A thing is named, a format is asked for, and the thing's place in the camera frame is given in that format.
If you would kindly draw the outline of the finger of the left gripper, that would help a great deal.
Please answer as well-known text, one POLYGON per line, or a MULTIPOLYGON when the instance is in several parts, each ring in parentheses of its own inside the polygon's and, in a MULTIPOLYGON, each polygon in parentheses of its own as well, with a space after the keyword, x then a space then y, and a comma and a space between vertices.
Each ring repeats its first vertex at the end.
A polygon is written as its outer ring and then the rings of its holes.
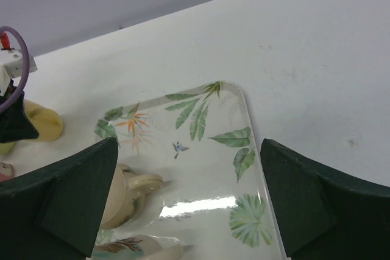
POLYGON ((39 132, 24 111, 24 93, 1 113, 1 143, 36 139, 39 132))

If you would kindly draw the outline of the yellow mug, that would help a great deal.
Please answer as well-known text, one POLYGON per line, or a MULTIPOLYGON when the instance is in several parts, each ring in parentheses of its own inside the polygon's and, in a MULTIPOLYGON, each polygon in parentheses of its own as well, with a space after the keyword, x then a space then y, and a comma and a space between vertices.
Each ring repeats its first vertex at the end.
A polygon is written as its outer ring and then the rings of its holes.
POLYGON ((38 138, 31 139, 31 141, 53 142, 62 135, 64 123, 54 110, 24 100, 24 112, 39 134, 38 138))

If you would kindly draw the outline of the round beige mug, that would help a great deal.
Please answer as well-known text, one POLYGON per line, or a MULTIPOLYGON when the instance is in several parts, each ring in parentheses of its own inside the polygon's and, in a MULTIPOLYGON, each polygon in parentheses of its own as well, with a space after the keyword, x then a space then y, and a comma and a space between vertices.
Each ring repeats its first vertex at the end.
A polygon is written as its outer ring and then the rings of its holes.
POLYGON ((124 164, 118 164, 108 193, 100 229, 111 230, 127 223, 143 209, 148 194, 163 187, 158 174, 137 175, 124 164))

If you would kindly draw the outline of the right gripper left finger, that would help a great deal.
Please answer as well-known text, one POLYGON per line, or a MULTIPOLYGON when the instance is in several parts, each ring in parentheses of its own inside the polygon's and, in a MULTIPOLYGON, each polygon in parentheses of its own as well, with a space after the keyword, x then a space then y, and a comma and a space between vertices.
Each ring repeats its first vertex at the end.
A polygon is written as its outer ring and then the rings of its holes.
POLYGON ((117 159, 106 138, 1 182, 1 259, 89 258, 117 159))

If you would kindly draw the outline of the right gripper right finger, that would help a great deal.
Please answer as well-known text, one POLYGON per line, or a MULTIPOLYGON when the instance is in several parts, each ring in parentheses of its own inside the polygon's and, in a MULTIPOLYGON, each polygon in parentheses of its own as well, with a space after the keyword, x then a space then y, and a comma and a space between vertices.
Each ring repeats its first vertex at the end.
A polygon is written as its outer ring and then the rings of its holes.
POLYGON ((260 157, 287 257, 389 259, 389 187, 272 139, 263 140, 260 157))

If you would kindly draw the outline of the cream leaf pattern mug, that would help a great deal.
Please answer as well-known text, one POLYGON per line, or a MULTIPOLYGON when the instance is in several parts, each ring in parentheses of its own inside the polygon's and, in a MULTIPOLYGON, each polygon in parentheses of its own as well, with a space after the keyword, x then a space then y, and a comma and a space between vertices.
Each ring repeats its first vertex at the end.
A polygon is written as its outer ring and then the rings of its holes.
POLYGON ((87 259, 95 260, 123 260, 123 259, 182 259, 185 248, 181 244, 163 247, 155 238, 146 235, 128 237, 97 244, 87 259))

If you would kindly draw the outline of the pink floral mug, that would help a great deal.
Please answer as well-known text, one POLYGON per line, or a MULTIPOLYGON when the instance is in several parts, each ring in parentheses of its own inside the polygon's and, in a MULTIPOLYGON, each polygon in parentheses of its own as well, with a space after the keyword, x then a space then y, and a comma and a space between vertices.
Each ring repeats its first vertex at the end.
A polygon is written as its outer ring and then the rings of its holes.
POLYGON ((15 170, 12 165, 0 163, 0 182, 10 180, 15 176, 15 170))

